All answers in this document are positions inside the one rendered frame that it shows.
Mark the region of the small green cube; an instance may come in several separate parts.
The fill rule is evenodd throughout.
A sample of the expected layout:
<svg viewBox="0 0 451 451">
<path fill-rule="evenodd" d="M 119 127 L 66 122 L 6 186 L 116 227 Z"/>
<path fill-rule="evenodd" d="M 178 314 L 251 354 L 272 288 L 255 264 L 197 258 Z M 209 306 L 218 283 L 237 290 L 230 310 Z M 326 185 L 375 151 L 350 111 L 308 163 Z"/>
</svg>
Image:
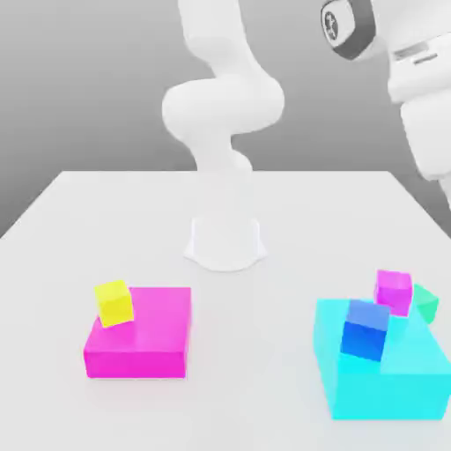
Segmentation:
<svg viewBox="0 0 451 451">
<path fill-rule="evenodd" d="M 416 306 L 424 321 L 427 324 L 432 324 L 437 313 L 439 298 L 422 285 L 414 284 L 412 303 Z"/>
</svg>

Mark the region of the large magenta box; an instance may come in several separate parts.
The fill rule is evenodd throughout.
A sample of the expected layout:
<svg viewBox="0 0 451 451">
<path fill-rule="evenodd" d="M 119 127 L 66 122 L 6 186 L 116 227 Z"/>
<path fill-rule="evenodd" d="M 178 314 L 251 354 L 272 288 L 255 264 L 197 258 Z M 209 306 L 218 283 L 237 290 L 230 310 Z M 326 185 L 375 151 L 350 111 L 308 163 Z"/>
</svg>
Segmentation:
<svg viewBox="0 0 451 451">
<path fill-rule="evenodd" d="M 192 305 L 188 287 L 132 287 L 134 320 L 105 328 L 95 320 L 84 347 L 92 379 L 183 379 Z"/>
</svg>

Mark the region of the small magenta cube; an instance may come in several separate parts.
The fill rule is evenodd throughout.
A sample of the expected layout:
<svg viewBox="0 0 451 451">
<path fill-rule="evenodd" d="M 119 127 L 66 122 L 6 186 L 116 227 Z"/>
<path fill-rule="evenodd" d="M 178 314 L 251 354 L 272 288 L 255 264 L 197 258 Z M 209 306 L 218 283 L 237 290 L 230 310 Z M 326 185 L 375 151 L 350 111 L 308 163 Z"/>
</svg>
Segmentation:
<svg viewBox="0 0 451 451">
<path fill-rule="evenodd" d="M 374 287 L 374 302 L 389 307 L 395 316 L 408 317 L 413 296 L 410 273 L 377 270 Z"/>
</svg>

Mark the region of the large cyan box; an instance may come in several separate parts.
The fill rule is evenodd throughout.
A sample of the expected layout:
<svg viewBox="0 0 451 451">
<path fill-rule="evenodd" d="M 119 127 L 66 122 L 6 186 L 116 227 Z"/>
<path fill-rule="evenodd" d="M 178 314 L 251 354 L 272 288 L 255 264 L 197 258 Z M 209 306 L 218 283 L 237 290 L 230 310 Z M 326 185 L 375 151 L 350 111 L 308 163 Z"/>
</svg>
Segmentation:
<svg viewBox="0 0 451 451">
<path fill-rule="evenodd" d="M 341 420 L 440 420 L 451 361 L 416 307 L 392 316 L 381 361 L 340 350 L 350 301 L 319 299 L 313 346 L 330 415 Z"/>
</svg>

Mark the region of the small yellow cube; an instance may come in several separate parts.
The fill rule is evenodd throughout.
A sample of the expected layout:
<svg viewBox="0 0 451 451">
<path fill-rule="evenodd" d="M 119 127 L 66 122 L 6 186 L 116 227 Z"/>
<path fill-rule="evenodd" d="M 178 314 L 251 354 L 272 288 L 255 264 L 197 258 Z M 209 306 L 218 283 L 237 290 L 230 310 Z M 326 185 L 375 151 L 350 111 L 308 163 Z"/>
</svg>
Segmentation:
<svg viewBox="0 0 451 451">
<path fill-rule="evenodd" d="M 96 285 L 94 294 L 103 328 L 134 320 L 131 293 L 123 280 Z"/>
</svg>

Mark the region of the small blue cube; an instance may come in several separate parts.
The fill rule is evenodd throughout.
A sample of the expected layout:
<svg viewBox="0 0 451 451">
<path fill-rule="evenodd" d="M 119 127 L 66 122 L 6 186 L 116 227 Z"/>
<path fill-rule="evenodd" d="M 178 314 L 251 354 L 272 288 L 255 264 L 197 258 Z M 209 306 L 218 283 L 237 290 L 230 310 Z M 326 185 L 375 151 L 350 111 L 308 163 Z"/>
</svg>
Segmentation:
<svg viewBox="0 0 451 451">
<path fill-rule="evenodd" d="M 352 299 L 344 321 L 340 351 L 380 362 L 388 333 L 389 316 L 387 306 Z"/>
</svg>

